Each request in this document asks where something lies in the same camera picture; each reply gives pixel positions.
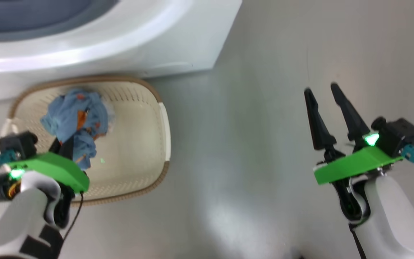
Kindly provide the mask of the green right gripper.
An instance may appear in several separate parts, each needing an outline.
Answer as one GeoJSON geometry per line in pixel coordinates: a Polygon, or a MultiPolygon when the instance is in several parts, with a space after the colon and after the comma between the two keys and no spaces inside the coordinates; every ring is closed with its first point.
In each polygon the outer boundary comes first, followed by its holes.
{"type": "MultiPolygon", "coordinates": [[[[348,129],[348,139],[355,141],[364,138],[367,146],[353,154],[326,159],[322,164],[317,165],[314,168],[317,183],[319,185],[334,183],[403,160],[401,156],[392,158],[375,146],[380,135],[370,134],[370,129],[337,83],[332,82],[330,87],[335,102],[342,111],[348,129]]],[[[333,148],[337,141],[329,133],[319,113],[317,100],[309,87],[304,90],[304,100],[313,148],[315,150],[333,148]]]]}

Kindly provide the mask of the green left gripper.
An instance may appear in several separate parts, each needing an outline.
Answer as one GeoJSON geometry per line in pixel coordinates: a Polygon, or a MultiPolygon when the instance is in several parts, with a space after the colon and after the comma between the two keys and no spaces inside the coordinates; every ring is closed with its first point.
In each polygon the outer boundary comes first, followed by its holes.
{"type": "Polygon", "coordinates": [[[73,160],[74,136],[60,143],[55,139],[50,152],[38,154],[31,159],[13,161],[7,164],[11,178],[21,180],[21,191],[42,184],[62,183],[74,193],[87,193],[90,180],[73,160]]]}

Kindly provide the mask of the blue garment orange print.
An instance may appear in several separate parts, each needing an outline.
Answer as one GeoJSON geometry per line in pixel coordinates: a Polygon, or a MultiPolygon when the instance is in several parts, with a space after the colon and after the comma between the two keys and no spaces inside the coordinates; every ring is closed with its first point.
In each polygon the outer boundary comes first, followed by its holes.
{"type": "Polygon", "coordinates": [[[76,88],[56,97],[40,123],[61,144],[73,139],[72,160],[85,171],[97,155],[95,141],[113,130],[115,120],[113,105],[105,97],[76,88]]]}

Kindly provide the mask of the cream basket brown rim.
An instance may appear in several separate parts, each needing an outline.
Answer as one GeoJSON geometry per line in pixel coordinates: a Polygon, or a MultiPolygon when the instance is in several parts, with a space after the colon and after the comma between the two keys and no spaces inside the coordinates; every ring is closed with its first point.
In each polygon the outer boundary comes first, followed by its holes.
{"type": "Polygon", "coordinates": [[[31,131],[38,151],[54,138],[40,118],[57,96],[72,89],[97,92],[112,107],[110,132],[96,141],[97,155],[86,174],[90,187],[84,206],[101,205],[146,195],[166,177],[171,133],[166,108],[156,89],[124,75],[98,75],[51,81],[29,87],[10,106],[0,136],[31,131]]]}

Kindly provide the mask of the white front-load washing machine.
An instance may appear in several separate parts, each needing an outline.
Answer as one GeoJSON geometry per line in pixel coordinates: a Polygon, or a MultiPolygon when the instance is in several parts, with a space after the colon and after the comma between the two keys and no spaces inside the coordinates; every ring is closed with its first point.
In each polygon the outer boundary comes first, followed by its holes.
{"type": "Polygon", "coordinates": [[[0,100],[43,82],[128,73],[138,78],[212,69],[243,0],[120,0],[61,34],[0,42],[0,100]]]}

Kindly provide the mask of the grey rubber door gasket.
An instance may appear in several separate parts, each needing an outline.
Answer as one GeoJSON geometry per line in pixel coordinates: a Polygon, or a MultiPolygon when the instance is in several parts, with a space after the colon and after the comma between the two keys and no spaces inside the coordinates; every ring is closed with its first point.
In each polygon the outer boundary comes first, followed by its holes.
{"type": "Polygon", "coordinates": [[[120,0],[0,0],[0,42],[37,39],[86,25],[120,0]]]}

